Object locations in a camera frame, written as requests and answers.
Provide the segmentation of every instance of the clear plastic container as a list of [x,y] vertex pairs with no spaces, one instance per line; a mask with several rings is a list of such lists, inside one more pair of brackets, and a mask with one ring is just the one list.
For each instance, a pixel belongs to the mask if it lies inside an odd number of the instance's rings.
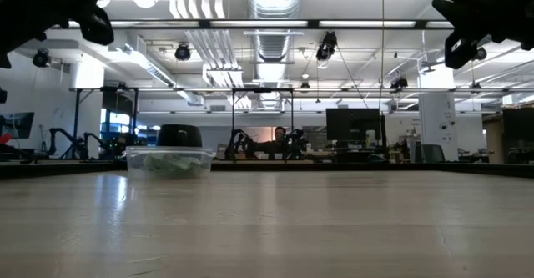
[[194,179],[211,171],[215,152],[188,147],[128,147],[128,176],[151,179]]

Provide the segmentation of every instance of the white pillar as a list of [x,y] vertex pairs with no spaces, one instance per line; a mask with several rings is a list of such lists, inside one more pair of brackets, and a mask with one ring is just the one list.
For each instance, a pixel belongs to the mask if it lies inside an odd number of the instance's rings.
[[[452,69],[445,66],[434,68],[431,73],[421,73],[421,88],[454,88]],[[436,144],[443,148],[447,161],[458,160],[458,138],[456,133],[456,107],[454,94],[421,94],[419,97],[421,116],[421,143]]]
[[[103,86],[104,67],[99,61],[88,60],[83,63],[72,64],[70,73],[72,88],[100,88]],[[89,92],[82,92],[81,98],[83,99],[87,94]],[[93,133],[99,137],[102,99],[103,94],[95,91],[80,104],[78,137],[83,137],[83,133]],[[89,157],[98,158],[98,147],[96,140],[89,139]]]

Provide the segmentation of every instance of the red object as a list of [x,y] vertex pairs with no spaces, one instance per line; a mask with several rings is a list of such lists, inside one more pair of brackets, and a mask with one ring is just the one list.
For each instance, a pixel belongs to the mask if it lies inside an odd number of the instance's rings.
[[13,135],[5,133],[3,136],[0,136],[0,144],[6,144],[11,139],[13,139]]

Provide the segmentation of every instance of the air duct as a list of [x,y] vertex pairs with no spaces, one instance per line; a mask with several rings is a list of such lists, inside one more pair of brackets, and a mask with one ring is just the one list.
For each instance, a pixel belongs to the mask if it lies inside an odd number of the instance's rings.
[[[249,0],[250,16],[253,19],[295,19],[298,16],[300,0]],[[285,73],[291,36],[255,36],[256,59],[259,79],[266,83],[278,83]],[[276,105],[272,94],[262,94],[265,107]]]

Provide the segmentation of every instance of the table surface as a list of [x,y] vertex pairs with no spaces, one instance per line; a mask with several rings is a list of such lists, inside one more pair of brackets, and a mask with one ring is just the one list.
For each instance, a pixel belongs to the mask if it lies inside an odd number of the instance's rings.
[[0,277],[527,277],[534,181],[442,172],[0,182]]

